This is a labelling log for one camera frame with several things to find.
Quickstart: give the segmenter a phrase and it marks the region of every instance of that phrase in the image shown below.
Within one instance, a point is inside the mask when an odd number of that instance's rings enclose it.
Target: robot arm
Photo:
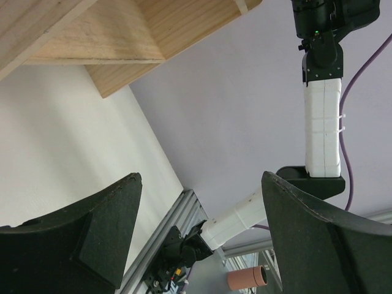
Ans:
[[[267,218],[262,188],[221,216],[206,221],[202,226],[201,238],[211,250],[215,250],[228,240],[265,221]]]
[[[277,175],[319,199],[345,189],[339,158],[339,103],[343,50],[339,42],[351,31],[367,26],[380,15],[380,0],[291,0],[297,36],[305,51],[302,62],[306,122],[306,162],[283,167]],[[153,293],[180,266],[192,266],[210,256],[234,236],[266,220],[262,189],[221,216],[196,225],[186,237],[171,228],[144,281]]]

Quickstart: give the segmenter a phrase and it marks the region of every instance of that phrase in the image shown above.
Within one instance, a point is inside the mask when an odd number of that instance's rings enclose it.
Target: black bracket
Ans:
[[[314,36],[306,42],[303,42],[306,54],[302,61],[304,83],[343,77],[343,49],[332,31]]]
[[[338,178],[311,178],[304,166],[282,167],[276,174],[298,189],[321,200],[343,193],[345,189],[345,180],[342,176]]]
[[[166,292],[167,285],[178,268],[190,268],[196,261],[213,254],[200,237],[203,224],[201,222],[194,226],[185,238],[176,226],[170,228],[143,276],[143,281],[152,294]]]

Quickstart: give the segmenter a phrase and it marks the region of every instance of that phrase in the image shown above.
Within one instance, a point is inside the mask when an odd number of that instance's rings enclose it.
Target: wooden board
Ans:
[[[248,9],[262,0],[245,0]],[[234,0],[136,0],[163,56],[169,59],[241,15]],[[102,97],[156,67],[151,64],[86,66]]]
[[[0,79],[96,0],[0,0]]]
[[[133,0],[98,0],[26,64],[129,64],[165,61]]]

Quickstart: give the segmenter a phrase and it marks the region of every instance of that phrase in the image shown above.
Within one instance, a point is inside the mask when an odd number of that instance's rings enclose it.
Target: plywood edge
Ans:
[[[98,0],[25,64],[162,63],[144,15],[133,0]]]
[[[160,64],[166,59],[80,59],[80,58],[40,58],[31,57],[23,64],[28,66],[46,65],[46,66],[69,66],[69,65],[110,65],[110,64]]]

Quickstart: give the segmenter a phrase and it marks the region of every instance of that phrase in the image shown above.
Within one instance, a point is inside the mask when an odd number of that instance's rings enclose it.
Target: purple cable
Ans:
[[[363,72],[367,69],[367,67],[369,67],[372,62],[379,57],[379,55],[381,54],[382,51],[384,51],[384,49],[391,43],[392,41],[392,34],[386,39],[386,41],[381,45],[381,47],[369,58],[368,61],[365,62],[365,64],[361,67],[361,69],[355,74],[355,76],[351,79],[350,83],[347,85],[341,102],[340,102],[340,106],[339,106],[339,112],[340,115],[343,115],[343,107],[344,107],[344,102],[346,101],[346,98],[351,90],[351,88],[353,87],[353,85],[355,84],[355,82],[357,81],[357,79],[363,74]],[[342,118],[339,121],[339,129],[342,129]],[[344,143],[344,137],[343,137],[343,132],[339,133],[339,141],[340,141],[340,145],[341,145],[341,150],[342,150],[342,154],[344,157],[344,161],[345,164],[347,166],[347,171],[349,172],[349,181],[350,181],[350,192],[349,192],[349,200],[347,201],[347,205],[345,207],[344,210],[349,211],[351,204],[353,202],[353,197],[354,197],[354,177],[353,177],[353,170],[352,170],[352,166],[349,160],[349,156],[347,155],[347,150],[345,148],[345,143]]]
[[[252,228],[262,228],[263,230],[270,230],[270,227],[267,225],[254,225]]]

